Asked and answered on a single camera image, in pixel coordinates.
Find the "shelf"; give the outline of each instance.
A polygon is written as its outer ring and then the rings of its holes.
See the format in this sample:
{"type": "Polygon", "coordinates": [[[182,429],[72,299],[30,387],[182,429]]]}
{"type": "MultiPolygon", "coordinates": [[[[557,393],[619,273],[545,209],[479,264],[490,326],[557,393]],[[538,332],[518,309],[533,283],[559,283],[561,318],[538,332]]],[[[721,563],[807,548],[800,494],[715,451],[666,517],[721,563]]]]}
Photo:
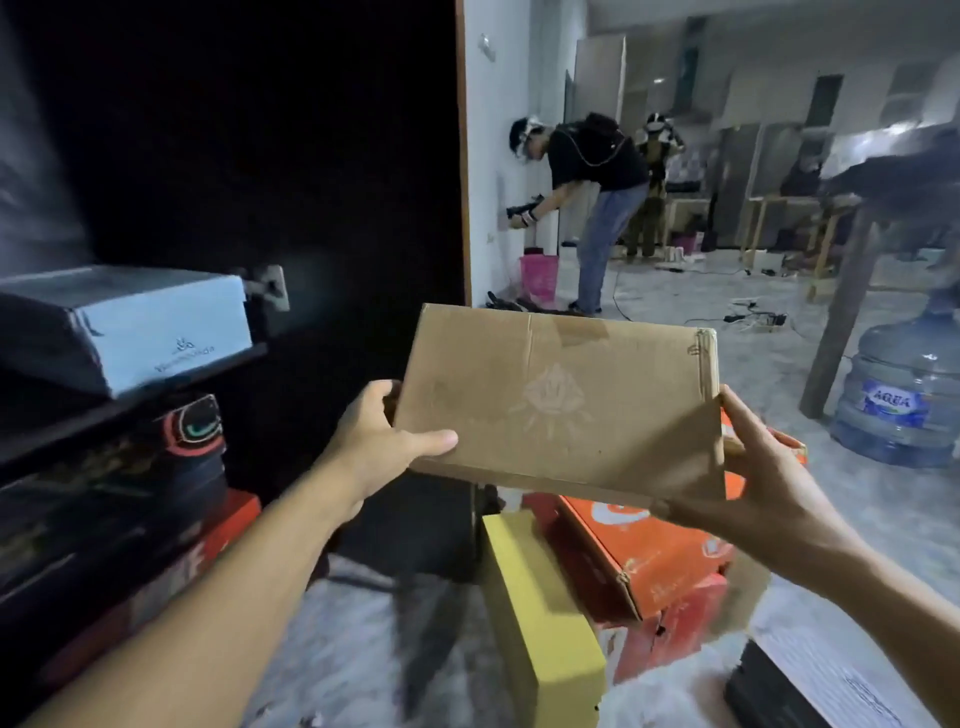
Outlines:
{"type": "Polygon", "coordinates": [[[145,402],[247,364],[266,353],[266,344],[254,344],[233,356],[145,386],[117,400],[106,400],[42,379],[0,370],[0,466],[109,422],[145,402]]]}

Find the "plastic water jug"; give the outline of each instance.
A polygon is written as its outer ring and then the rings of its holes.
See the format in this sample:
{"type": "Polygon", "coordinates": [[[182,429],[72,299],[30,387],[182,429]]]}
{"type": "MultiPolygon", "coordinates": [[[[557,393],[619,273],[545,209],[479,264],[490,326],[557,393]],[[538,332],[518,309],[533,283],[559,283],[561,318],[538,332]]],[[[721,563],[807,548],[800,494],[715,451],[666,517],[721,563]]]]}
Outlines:
{"type": "Polygon", "coordinates": [[[949,290],[916,319],[867,330],[830,434],[890,465],[943,468],[960,436],[960,326],[949,290]]]}

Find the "hand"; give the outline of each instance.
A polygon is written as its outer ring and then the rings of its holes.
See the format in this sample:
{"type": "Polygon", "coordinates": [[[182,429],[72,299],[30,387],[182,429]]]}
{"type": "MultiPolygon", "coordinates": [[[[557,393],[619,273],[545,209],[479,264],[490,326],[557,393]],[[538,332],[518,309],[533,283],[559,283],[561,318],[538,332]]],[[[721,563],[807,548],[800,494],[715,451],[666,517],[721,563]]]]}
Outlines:
{"type": "Polygon", "coordinates": [[[835,557],[857,553],[862,540],[793,452],[728,387],[721,401],[739,438],[724,443],[725,468],[747,479],[743,496],[657,501],[650,512],[719,536],[771,571],[820,592],[835,557]]]}
{"type": "Polygon", "coordinates": [[[398,394],[399,382],[368,384],[350,403],[317,460],[316,467],[340,471],[347,480],[347,521],[360,512],[364,498],[399,477],[416,458],[443,455],[457,445],[457,433],[450,429],[414,434],[392,427],[387,410],[393,413],[398,394]]]}

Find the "yellow box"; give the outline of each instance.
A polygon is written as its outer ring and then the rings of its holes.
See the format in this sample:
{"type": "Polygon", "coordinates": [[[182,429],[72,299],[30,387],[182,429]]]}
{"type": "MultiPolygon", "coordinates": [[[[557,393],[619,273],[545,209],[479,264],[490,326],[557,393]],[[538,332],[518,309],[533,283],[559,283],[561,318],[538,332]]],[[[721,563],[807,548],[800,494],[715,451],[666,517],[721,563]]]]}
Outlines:
{"type": "Polygon", "coordinates": [[[520,728],[590,728],[606,660],[530,511],[486,516],[480,584],[520,728]]]}

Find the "vr controller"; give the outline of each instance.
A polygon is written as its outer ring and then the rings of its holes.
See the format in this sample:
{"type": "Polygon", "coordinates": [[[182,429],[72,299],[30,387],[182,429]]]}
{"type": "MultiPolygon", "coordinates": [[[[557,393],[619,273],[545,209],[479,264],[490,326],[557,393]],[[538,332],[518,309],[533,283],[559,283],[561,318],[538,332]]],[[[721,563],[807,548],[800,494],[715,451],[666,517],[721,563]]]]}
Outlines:
{"type": "Polygon", "coordinates": [[[543,202],[543,195],[537,195],[532,203],[527,203],[526,205],[517,205],[516,207],[507,207],[507,217],[515,217],[517,215],[522,215],[524,212],[529,212],[541,202],[543,202]]]}

